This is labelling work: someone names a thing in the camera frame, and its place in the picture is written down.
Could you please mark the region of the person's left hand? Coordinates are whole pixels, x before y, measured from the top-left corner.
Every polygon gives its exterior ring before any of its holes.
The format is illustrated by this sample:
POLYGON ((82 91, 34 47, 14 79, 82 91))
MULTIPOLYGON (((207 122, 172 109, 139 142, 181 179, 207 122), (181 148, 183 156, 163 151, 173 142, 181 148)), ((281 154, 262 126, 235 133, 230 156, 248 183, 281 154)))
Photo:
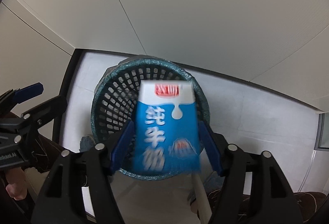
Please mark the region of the person's left hand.
POLYGON ((17 201, 24 200, 27 195, 26 176, 21 168, 13 168, 6 172, 8 183, 6 190, 9 196, 17 201))

